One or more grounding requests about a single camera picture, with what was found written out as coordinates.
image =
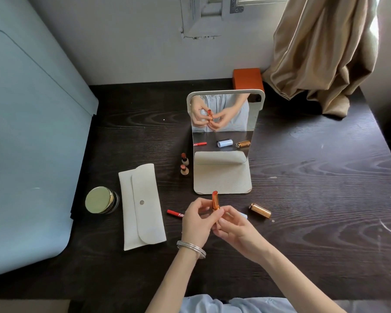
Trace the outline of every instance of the beige satin curtain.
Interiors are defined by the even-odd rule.
[[[374,70],[379,0],[288,0],[262,78],[290,100],[308,90],[323,114],[345,117],[347,95]]]

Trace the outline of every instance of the mirror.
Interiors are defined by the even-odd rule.
[[[263,98],[259,93],[251,93],[252,90],[234,91],[245,92],[197,92],[191,96],[190,116],[195,161],[205,161],[208,157],[210,162],[243,163],[248,158]],[[198,152],[220,154],[197,154]]]
[[[194,191],[249,193],[249,151],[262,90],[193,92],[187,97],[194,151]]]

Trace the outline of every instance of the person's right hand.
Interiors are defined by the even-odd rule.
[[[204,100],[198,96],[195,95],[191,98],[190,102],[191,106],[191,121],[193,122],[193,126],[195,127],[205,127],[207,123],[209,123],[210,116],[201,114],[201,110],[204,110],[206,112],[209,111],[209,108],[204,103]]]
[[[260,263],[270,243],[234,207],[227,205],[220,208],[223,208],[225,213],[219,219],[219,225],[213,226],[213,233],[249,260]]]

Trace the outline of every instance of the silver bangle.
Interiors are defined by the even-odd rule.
[[[182,240],[179,240],[179,241],[177,242],[177,247],[180,248],[181,246],[187,247],[187,248],[189,248],[189,249],[192,249],[192,250],[195,251],[195,252],[198,252],[198,253],[200,254],[200,256],[198,257],[198,259],[204,259],[205,256],[206,256],[205,251],[202,250],[200,247],[195,246],[195,245],[190,244],[190,243],[183,242]]]

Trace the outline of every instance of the dark wooden table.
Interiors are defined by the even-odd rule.
[[[184,212],[197,195],[192,174],[180,174],[191,154],[186,97],[231,88],[231,80],[95,86],[99,99],[73,205],[68,247],[59,256],[0,275],[0,298],[110,298],[143,311],[166,273]],[[349,115],[319,115],[304,95],[291,102],[266,86],[266,101],[250,147],[252,192],[222,195],[333,299],[391,299],[391,153],[360,90]],[[123,251],[122,209],[84,212],[95,186],[120,193],[118,172],[154,163],[167,242]],[[247,212],[256,202],[273,220]],[[211,236],[207,258],[187,295],[213,298],[282,296],[258,265]]]

